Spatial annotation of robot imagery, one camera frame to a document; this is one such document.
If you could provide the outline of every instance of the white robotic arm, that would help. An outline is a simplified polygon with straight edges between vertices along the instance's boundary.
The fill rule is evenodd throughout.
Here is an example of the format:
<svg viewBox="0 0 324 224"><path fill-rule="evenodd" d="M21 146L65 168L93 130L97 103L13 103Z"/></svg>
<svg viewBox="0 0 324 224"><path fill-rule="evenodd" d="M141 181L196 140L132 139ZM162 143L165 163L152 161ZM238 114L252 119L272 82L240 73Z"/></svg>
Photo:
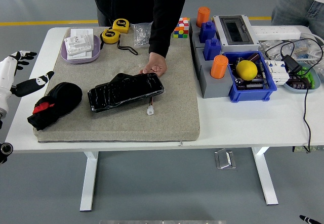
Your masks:
<svg viewBox="0 0 324 224"><path fill-rule="evenodd" d="M29 62L23 60L32 60L37 53L31 51L17 51L6 57L0 62L0 128L2 126L2 118L5 118L9 107L7 99L14 94L22 97L33 93L42 87L54 75L53 71L48 72L44 76L30 79L12 86L17 70L22 70L21 65L28 65ZM0 143L0 164L6 162L7 157L13 152L13 146L10 143Z"/></svg>
<svg viewBox="0 0 324 224"><path fill-rule="evenodd" d="M33 59L35 55L35 52L17 51L0 62L0 119L5 118L9 109L7 99L12 94L10 90L14 82L18 62L22 59Z"/></svg>

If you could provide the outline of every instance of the orange cup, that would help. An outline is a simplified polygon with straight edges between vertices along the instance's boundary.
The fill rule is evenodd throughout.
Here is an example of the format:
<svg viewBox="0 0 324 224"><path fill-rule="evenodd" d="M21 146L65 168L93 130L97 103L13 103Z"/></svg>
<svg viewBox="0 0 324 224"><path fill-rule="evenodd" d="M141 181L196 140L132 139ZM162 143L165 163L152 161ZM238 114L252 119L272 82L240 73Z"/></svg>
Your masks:
<svg viewBox="0 0 324 224"><path fill-rule="evenodd" d="M211 69L211 76L215 79L221 79L225 75L228 64L228 58L223 55L214 57L214 62Z"/></svg>
<svg viewBox="0 0 324 224"><path fill-rule="evenodd" d="M210 14L211 10L208 7L200 7L197 15L197 27L201 28L201 24L206 23L209 20Z"/></svg>

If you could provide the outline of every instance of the yellow tape measure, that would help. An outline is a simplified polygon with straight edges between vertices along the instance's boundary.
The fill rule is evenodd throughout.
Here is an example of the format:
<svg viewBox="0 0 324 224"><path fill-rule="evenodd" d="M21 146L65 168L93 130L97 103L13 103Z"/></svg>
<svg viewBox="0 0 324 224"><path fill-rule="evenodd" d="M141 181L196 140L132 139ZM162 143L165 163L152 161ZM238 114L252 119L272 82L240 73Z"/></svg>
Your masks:
<svg viewBox="0 0 324 224"><path fill-rule="evenodd" d="M119 31L121 33L128 33L128 29L130 28L130 23L127 19L118 18L113 22L112 29Z"/></svg>
<svg viewBox="0 0 324 224"><path fill-rule="evenodd" d="M120 32L113 29L105 29L102 34L102 39L105 43L113 44L118 42Z"/></svg>

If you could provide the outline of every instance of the power strip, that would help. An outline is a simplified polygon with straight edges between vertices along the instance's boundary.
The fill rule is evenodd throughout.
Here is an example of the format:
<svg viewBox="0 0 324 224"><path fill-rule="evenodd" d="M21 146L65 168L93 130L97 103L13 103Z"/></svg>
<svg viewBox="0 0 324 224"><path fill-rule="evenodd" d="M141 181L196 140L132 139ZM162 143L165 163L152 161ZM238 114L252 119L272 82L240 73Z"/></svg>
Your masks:
<svg viewBox="0 0 324 224"><path fill-rule="evenodd" d="M258 40L300 39L301 32L295 26L252 26Z"/></svg>
<svg viewBox="0 0 324 224"><path fill-rule="evenodd" d="M310 146L311 152L324 151L324 146ZM307 152L303 146L297 146L294 149L294 152Z"/></svg>

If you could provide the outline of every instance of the gray floor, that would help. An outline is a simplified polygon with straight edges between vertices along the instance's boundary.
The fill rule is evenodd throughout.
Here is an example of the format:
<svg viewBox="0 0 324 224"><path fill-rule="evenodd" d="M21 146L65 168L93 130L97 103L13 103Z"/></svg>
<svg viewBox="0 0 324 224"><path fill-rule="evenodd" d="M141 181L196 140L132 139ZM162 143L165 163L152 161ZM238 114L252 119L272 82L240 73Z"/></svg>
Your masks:
<svg viewBox="0 0 324 224"><path fill-rule="evenodd" d="M200 6L212 15L270 16L276 0L186 0L183 16ZM0 0L1 22L96 19L94 0ZM269 21L252 21L268 25ZM0 26L0 58L39 52L52 27ZM29 78L34 62L17 72ZM3 142L19 99L0 131ZM226 220L227 223L324 222L323 152L271 148L265 156L279 205L267 206L251 149L232 149L235 170L217 170L215 149L100 153L92 212L79 212L83 153L13 154L0 167L0 223L99 223L100 220Z"/></svg>

